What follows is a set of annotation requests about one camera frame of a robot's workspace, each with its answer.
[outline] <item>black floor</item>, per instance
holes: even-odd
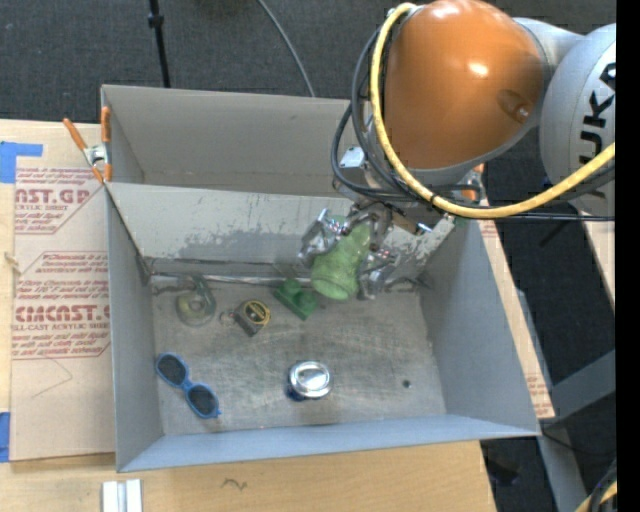
[[[285,40],[256,0],[160,0],[171,85],[306,96]],[[577,33],[616,22],[615,0],[498,0],[516,17]],[[318,97],[347,98],[356,59],[384,20],[388,0],[265,0]],[[145,0],[0,0],[0,117],[98,120],[104,83],[162,87]],[[540,190],[544,170],[532,132],[492,161],[490,200]],[[526,294],[551,379],[557,383],[614,348],[614,314],[579,223],[498,223],[517,286]],[[566,422],[587,489],[615,455],[615,394]],[[534,439],[484,443],[518,477],[498,483],[500,511],[546,512],[554,504]]]

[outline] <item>blue sunglasses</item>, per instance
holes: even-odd
[[[221,414],[218,397],[206,384],[189,380],[189,367],[177,354],[160,354],[156,373],[170,386],[182,389],[189,407],[201,418],[217,418]]]

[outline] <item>sunglasses lens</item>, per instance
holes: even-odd
[[[202,416],[212,416],[217,413],[218,400],[215,395],[204,386],[196,385],[192,387],[187,394],[187,398],[191,405],[193,405]]]
[[[176,386],[180,386],[187,378],[187,369],[182,361],[170,354],[161,356],[156,367],[165,379]]]

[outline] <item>yellow cable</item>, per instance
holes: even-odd
[[[607,491],[600,498],[600,504],[605,503],[607,500],[613,498],[618,494],[618,481],[613,482]],[[576,509],[576,512],[589,512],[589,505],[591,504],[591,496],[587,496],[580,506]]]
[[[524,213],[535,208],[538,208],[549,201],[559,197],[565,192],[573,189],[580,182],[594,174],[600,167],[605,165],[609,160],[611,160],[615,156],[615,142],[611,144],[609,147],[604,149],[600,154],[598,154],[594,159],[588,162],[586,165],[575,171],[573,174],[557,183],[553,187],[541,192],[540,194],[522,201],[520,203],[515,203],[507,206],[499,206],[495,208],[487,208],[487,209],[477,209],[477,208],[469,208],[467,206],[461,206],[456,203],[452,203],[447,201],[443,197],[436,196],[434,192],[425,187],[422,183],[420,183],[414,176],[407,170],[404,164],[396,155],[393,147],[391,146],[391,141],[387,135],[386,128],[384,126],[384,121],[382,119],[382,108],[380,105],[380,87],[379,87],[379,76],[380,76],[380,64],[382,60],[382,54],[385,42],[391,32],[391,28],[394,23],[400,18],[403,14],[408,12],[409,10],[415,8],[416,5],[412,3],[403,3],[395,8],[393,12],[389,14],[385,22],[382,24],[380,28],[380,34],[376,40],[376,44],[373,50],[373,55],[371,58],[371,72],[370,72],[370,83],[369,83],[369,92],[370,92],[370,100],[371,100],[371,108],[373,114],[373,122],[376,133],[378,135],[378,141],[380,146],[384,150],[385,155],[389,159],[389,162],[393,166],[393,168],[397,171],[400,177],[405,181],[405,183],[420,197],[426,199],[431,202],[434,206],[449,212],[453,215],[458,215],[460,217],[468,217],[473,219],[496,219],[502,217],[509,217],[511,215],[516,215],[519,213]]]

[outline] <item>wooden table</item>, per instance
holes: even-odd
[[[0,121],[0,140],[53,140],[60,127]],[[98,126],[83,130],[88,142],[98,136]],[[59,151],[64,158],[73,146]],[[0,412],[10,409],[13,270],[4,255],[13,248],[13,196],[0,183]],[[0,511],[96,511],[102,482],[132,478],[143,481],[147,512],[496,510],[480,444],[463,442],[127,474],[115,472],[113,454],[0,463]]]

